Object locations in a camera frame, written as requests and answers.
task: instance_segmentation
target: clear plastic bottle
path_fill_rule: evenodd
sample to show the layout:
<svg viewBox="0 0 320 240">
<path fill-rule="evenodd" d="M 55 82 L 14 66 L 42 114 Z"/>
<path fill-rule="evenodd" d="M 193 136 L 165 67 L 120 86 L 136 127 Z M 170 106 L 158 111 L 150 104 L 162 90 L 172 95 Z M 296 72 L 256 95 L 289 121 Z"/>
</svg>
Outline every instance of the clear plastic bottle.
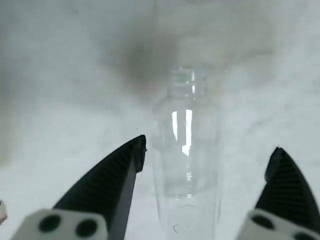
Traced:
<svg viewBox="0 0 320 240">
<path fill-rule="evenodd" d="M 179 67 L 153 110 L 158 213 L 168 240 L 213 240 L 219 197 L 217 95 L 205 68 Z"/>
</svg>

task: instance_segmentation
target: white backdrop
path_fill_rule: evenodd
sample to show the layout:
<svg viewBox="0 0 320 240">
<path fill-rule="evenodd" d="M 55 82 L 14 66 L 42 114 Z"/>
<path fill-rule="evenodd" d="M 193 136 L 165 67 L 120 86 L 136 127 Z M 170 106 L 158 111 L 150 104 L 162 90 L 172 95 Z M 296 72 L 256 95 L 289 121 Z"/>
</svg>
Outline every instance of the white backdrop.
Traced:
<svg viewBox="0 0 320 240">
<path fill-rule="evenodd" d="M 185 49 L 212 64 L 222 83 L 217 239 L 235 238 L 276 146 L 292 155 L 320 198 L 319 5 L 213 0 L 198 13 L 206 40 L 186 36 Z M 168 16 L 168 33 L 183 31 L 189 11 Z M 165 45 L 150 67 L 153 17 L 151 0 L 0 0 L 0 199 L 8 210 L 1 240 L 115 148 L 140 134 L 148 140 L 151 109 L 165 87 L 151 76 L 171 57 Z M 127 240 L 163 239 L 149 150 Z"/>
</svg>

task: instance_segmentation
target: screw hole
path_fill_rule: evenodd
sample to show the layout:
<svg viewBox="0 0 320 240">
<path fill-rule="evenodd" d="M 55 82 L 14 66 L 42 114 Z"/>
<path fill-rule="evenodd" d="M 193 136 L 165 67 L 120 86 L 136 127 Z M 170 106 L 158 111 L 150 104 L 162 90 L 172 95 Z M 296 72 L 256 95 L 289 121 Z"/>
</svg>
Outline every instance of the screw hole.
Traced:
<svg viewBox="0 0 320 240">
<path fill-rule="evenodd" d="M 266 218 L 265 216 L 262 215 L 256 215 L 252 217 L 252 220 L 258 224 L 259 226 L 266 228 L 266 229 L 270 229 L 270 230 L 274 230 L 275 226 L 272 223 L 271 220 L 269 220 L 268 218 Z"/>
</svg>

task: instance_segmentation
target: white surface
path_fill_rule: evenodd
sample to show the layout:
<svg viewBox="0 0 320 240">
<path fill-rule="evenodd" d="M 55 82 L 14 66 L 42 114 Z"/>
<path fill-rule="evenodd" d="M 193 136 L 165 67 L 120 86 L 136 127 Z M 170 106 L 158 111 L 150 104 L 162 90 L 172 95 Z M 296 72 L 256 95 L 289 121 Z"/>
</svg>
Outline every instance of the white surface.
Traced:
<svg viewBox="0 0 320 240">
<path fill-rule="evenodd" d="M 48 221 L 44 221 L 43 223 L 43 220 L 48 220 L 46 219 L 48 216 L 49 218 L 52 216 L 58 216 L 59 218 L 57 225 L 50 224 L 50 222 L 52 222 L 50 220 L 49 224 Z M 88 219 L 91 221 L 93 220 L 96 224 L 95 229 L 91 229 L 94 230 L 93 233 L 90 232 L 90 230 L 89 232 L 86 231 L 88 230 L 88 227 L 85 227 L 86 225 L 88 226 Z M 45 231 L 39 230 L 39 223 L 41 223 L 40 225 L 42 225 L 42 229 L 45 229 Z M 108 239 L 107 223 L 103 216 L 100 214 L 92 214 L 87 212 L 39 209 L 36 212 L 26 216 L 18 230 L 14 233 L 12 240 L 81 240 L 84 238 L 90 240 Z"/>
<path fill-rule="evenodd" d="M 184 58 L 211 64 L 223 83 L 219 240 L 236 236 L 278 145 L 320 197 L 319 5 L 215 0 L 197 15 L 205 40 L 182 43 Z M 175 42 L 164 34 L 150 61 L 152 9 L 150 0 L 0 0 L 0 198 L 8 211 L 0 239 L 116 147 L 150 136 L 164 87 L 150 76 L 170 63 Z M 151 158 L 136 181 L 127 240 L 162 239 Z"/>
</svg>

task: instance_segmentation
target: bottle neck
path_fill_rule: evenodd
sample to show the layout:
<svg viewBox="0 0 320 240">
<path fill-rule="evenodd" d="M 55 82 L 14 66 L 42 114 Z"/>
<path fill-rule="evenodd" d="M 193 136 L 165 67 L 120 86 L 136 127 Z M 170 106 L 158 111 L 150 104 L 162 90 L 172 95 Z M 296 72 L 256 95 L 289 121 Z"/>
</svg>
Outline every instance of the bottle neck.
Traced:
<svg viewBox="0 0 320 240">
<path fill-rule="evenodd" d="M 197 99 L 206 95 L 207 75 L 203 69 L 180 67 L 169 76 L 167 93 L 172 98 Z"/>
</svg>

